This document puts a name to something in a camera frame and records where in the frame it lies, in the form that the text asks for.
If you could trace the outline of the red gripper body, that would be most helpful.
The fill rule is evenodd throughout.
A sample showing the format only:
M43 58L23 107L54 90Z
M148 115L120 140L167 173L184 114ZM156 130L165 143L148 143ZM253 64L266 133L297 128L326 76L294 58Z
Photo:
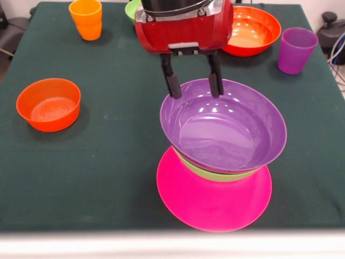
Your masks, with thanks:
M198 47L221 49L231 37L233 5L230 1L200 1L194 10L174 16L153 16L140 5L135 11L135 30L150 53Z

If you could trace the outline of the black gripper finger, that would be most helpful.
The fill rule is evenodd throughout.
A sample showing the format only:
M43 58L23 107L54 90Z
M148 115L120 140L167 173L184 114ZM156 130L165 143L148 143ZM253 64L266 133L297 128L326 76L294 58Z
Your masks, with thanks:
M218 55L216 52L210 52L206 57L210 67L209 84L211 94L213 97L220 97L224 94L224 88Z
M169 95L174 99L179 99L181 97L181 88L178 82L178 78L176 73L173 71L171 65L171 55L164 53L160 54L161 59L161 67L163 71L163 75L165 78L165 82L168 87Z

